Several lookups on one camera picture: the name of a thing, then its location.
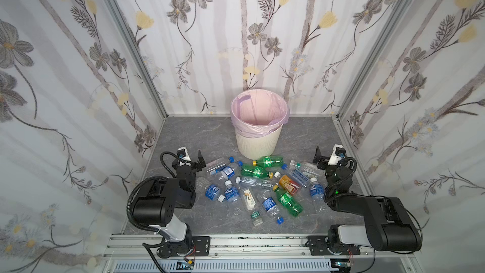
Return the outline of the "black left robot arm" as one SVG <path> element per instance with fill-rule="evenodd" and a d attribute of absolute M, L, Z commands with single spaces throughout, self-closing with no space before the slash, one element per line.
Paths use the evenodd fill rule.
<path fill-rule="evenodd" d="M 175 215 L 176 209 L 191 209 L 195 204 L 196 174 L 206 167 L 202 153 L 192 161 L 185 148 L 160 154 L 162 166 L 170 177 L 151 176 L 142 180 L 128 197 L 126 215 L 137 229 L 160 235 L 156 244 L 143 243 L 150 255 L 168 259 L 195 252 L 190 227 Z"/>

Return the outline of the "water bottle white cap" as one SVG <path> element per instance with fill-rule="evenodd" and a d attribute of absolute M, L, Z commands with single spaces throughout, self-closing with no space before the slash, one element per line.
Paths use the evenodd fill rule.
<path fill-rule="evenodd" d="M 227 180 L 225 183 L 226 189 L 224 191 L 225 198 L 228 206 L 235 216 L 240 215 L 242 212 L 241 197 L 238 189 L 232 184 L 231 180 Z"/>

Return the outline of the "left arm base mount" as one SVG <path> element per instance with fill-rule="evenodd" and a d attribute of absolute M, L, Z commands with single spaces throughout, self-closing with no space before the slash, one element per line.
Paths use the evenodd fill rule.
<path fill-rule="evenodd" d="M 169 257 L 208 257 L 211 237 L 189 236 L 180 242 L 167 242 L 157 249 L 157 256 L 162 259 Z"/>

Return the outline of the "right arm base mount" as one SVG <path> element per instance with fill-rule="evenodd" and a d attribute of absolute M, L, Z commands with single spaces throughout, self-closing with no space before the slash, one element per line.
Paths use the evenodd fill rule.
<path fill-rule="evenodd" d="M 355 245 L 341 243 L 338 239 L 328 236 L 311 235 L 307 237 L 305 247 L 312 256 L 355 256 L 361 255 L 360 249 Z"/>

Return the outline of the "white label small bottle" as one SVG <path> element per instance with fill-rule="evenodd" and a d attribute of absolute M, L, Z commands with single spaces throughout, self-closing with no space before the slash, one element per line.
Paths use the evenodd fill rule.
<path fill-rule="evenodd" d="M 251 188 L 241 188 L 239 194 L 247 211 L 251 212 L 257 209 L 258 204 Z"/>

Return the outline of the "clear bottle blue cap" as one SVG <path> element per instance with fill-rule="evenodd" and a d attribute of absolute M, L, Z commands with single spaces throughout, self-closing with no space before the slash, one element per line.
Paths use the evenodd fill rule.
<path fill-rule="evenodd" d="M 210 163 L 207 163 L 206 168 L 207 168 L 207 173 L 209 176 L 213 176 L 220 172 L 222 169 L 224 169 L 226 166 L 234 162 L 233 157 L 221 157 L 218 158 Z"/>

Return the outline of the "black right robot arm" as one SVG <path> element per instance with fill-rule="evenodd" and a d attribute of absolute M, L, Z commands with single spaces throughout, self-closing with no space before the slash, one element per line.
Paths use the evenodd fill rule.
<path fill-rule="evenodd" d="M 361 195 L 350 191 L 357 161 L 346 156 L 341 145 L 324 156 L 317 147 L 313 163 L 325 172 L 323 200 L 335 212 L 363 218 L 362 225 L 332 225 L 325 240 L 327 249 L 341 254 L 350 248 L 370 247 L 376 252 L 412 254 L 421 249 L 423 235 L 414 217 L 397 197 Z"/>

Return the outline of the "soda water bottle blue cap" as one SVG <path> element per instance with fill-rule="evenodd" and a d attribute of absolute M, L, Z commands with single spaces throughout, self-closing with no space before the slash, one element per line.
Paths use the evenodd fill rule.
<path fill-rule="evenodd" d="M 308 187 L 310 184 L 310 179 L 300 172 L 299 168 L 295 165 L 283 164 L 282 170 L 287 174 L 292 180 L 294 180 L 301 187 Z"/>

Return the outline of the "orange red drink bottle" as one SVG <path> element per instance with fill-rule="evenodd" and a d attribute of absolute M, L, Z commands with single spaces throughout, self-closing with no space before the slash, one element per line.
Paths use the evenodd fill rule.
<path fill-rule="evenodd" d="M 292 196 L 298 193 L 301 188 L 301 186 L 287 174 L 276 172 L 274 174 L 274 179 L 279 187 L 285 189 Z"/>

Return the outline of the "Pocari Sweat bottle white cap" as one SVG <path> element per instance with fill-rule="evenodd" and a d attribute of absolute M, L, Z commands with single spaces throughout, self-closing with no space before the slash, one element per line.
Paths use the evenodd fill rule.
<path fill-rule="evenodd" d="M 318 180 L 313 177 L 310 178 L 309 194 L 313 201 L 315 211 L 322 213 L 325 211 L 325 189 Z"/>

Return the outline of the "clear bottle green band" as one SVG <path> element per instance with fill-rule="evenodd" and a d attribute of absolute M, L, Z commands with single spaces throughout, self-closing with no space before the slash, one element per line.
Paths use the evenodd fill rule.
<path fill-rule="evenodd" d="M 304 174 L 308 178 L 310 177 L 324 177 L 325 171 L 318 169 L 318 166 L 313 164 L 313 163 L 308 163 L 308 162 L 297 162 L 295 160 L 292 160 L 289 164 L 289 170 L 298 170 L 300 173 Z"/>

